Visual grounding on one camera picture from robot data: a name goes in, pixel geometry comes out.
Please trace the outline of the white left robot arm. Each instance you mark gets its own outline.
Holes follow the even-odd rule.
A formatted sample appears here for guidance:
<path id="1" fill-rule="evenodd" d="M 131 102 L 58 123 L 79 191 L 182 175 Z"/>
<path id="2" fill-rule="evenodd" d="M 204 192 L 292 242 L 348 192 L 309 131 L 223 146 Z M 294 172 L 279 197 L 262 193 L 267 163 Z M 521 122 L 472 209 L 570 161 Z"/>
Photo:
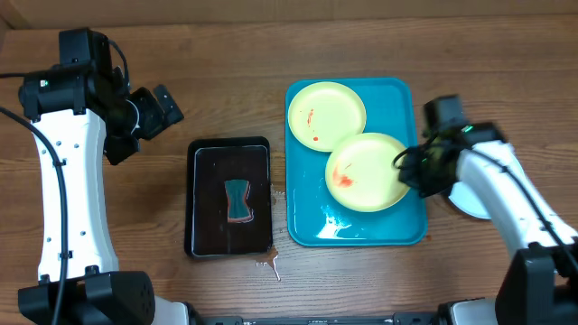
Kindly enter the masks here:
<path id="1" fill-rule="evenodd" d="M 18 293 L 36 324 L 190 324 L 191 306 L 157 296 L 123 271 L 107 225 L 104 163 L 118 164 L 182 119 L 168 89 L 126 89 L 93 61 L 37 71 L 20 90 L 41 163 L 43 246 L 38 283 Z"/>

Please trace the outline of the light blue plate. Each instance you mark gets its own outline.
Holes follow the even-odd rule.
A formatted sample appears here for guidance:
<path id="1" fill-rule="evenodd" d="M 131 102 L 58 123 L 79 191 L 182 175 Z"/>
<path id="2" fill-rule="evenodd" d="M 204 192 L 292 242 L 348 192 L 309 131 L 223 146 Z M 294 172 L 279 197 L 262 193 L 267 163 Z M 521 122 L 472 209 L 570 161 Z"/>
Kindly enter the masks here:
<path id="1" fill-rule="evenodd" d="M 453 184 L 448 199 L 455 208 L 471 217 L 491 220 L 481 200 L 474 191 L 462 181 Z"/>

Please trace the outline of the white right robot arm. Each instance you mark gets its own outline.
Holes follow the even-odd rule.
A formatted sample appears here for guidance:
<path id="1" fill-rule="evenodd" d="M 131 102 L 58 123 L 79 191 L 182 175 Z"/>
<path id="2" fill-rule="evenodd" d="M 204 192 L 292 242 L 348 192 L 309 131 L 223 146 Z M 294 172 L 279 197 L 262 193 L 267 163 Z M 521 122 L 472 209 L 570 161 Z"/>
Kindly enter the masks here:
<path id="1" fill-rule="evenodd" d="M 547 204 L 492 123 L 428 132 L 399 153 L 398 179 L 420 196 L 467 185 L 506 244 L 511 262 L 496 298 L 447 302 L 435 324 L 575 324 L 577 232 Z"/>

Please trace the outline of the green orange sponge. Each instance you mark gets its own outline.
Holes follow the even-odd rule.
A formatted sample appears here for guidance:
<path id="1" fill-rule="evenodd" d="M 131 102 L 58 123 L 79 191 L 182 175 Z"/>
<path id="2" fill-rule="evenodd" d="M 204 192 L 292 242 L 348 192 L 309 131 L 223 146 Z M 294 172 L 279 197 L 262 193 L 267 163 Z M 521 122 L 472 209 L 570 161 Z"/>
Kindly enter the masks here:
<path id="1" fill-rule="evenodd" d="M 246 180 L 225 181 L 225 192 L 228 201 L 228 223 L 247 223 L 253 220 L 252 209 L 247 204 L 250 183 Z"/>

